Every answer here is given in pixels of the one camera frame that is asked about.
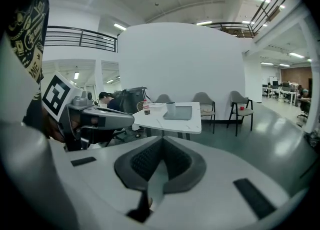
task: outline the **black rubber strip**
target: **black rubber strip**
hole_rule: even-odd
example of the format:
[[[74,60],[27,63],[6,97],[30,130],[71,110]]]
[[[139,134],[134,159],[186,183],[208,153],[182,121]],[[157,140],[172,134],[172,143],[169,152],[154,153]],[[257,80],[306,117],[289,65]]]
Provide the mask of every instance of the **black rubber strip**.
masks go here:
[[[76,166],[79,166],[79,165],[82,165],[82,164],[91,163],[91,162],[94,162],[94,161],[96,161],[96,158],[90,156],[90,157],[85,157],[85,158],[73,160],[73,161],[71,161],[71,163],[72,163],[72,165],[74,167],[76,167]]]
[[[240,179],[233,183],[259,219],[263,219],[276,210],[250,180]]]

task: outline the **gray tray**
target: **gray tray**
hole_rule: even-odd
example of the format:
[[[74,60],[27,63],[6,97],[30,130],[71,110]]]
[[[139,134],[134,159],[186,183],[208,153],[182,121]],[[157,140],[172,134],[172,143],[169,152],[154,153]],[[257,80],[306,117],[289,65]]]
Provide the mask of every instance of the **gray tray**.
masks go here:
[[[169,115],[168,112],[163,115],[166,120],[190,120],[192,116],[192,106],[175,107],[175,115]]]

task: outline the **cup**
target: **cup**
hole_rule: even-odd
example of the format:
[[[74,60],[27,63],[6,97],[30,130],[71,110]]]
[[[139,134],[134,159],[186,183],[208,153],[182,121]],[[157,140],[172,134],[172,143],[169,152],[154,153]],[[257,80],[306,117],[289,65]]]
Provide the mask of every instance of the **cup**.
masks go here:
[[[174,116],[176,114],[176,103],[174,101],[166,103],[166,109],[169,115]]]

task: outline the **railing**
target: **railing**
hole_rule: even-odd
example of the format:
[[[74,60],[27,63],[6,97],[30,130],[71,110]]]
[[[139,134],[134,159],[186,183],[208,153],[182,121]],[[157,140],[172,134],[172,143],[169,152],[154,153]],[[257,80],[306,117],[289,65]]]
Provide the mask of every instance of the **railing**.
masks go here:
[[[257,12],[254,14],[251,20],[251,26],[253,30],[253,35],[260,31],[263,26],[266,26],[268,22],[272,21],[273,18],[285,8],[284,2],[286,0],[264,0]]]
[[[48,26],[44,45],[81,46],[117,52],[118,40],[116,37],[91,30],[64,26]]]
[[[204,26],[215,28],[239,38],[253,38],[254,33],[250,24],[242,22],[216,22]]]

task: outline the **wooden wall panel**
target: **wooden wall panel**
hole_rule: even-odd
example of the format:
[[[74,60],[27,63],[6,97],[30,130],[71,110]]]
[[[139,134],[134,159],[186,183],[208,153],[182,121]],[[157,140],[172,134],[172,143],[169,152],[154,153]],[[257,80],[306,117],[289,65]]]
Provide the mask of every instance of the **wooden wall panel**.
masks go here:
[[[281,69],[282,82],[295,82],[309,89],[309,78],[312,78],[311,67]]]

